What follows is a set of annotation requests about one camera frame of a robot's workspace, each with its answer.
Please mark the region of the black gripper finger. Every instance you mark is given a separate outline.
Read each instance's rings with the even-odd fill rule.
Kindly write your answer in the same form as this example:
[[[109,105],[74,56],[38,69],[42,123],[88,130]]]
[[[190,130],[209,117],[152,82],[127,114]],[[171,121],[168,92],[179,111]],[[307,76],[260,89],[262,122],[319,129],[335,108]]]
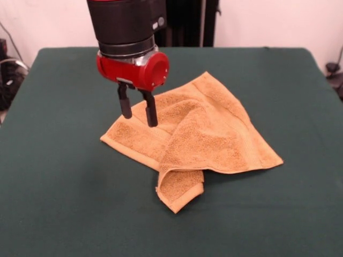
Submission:
[[[146,117],[149,127],[156,127],[158,125],[158,118],[156,114],[155,98],[150,91],[139,89],[143,99],[146,101]]]
[[[124,118],[130,119],[132,117],[132,111],[130,100],[126,94],[127,89],[128,87],[124,82],[118,83],[117,93],[120,101],[121,112]]]

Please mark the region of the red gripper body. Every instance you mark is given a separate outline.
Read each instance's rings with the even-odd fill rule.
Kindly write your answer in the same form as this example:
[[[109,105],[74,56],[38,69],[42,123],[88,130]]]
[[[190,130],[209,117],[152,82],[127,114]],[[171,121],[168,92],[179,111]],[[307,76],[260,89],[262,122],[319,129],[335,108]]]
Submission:
[[[166,82],[169,59],[160,51],[129,59],[112,59],[98,53],[96,63],[100,74],[114,82],[126,82],[137,89],[154,91]]]

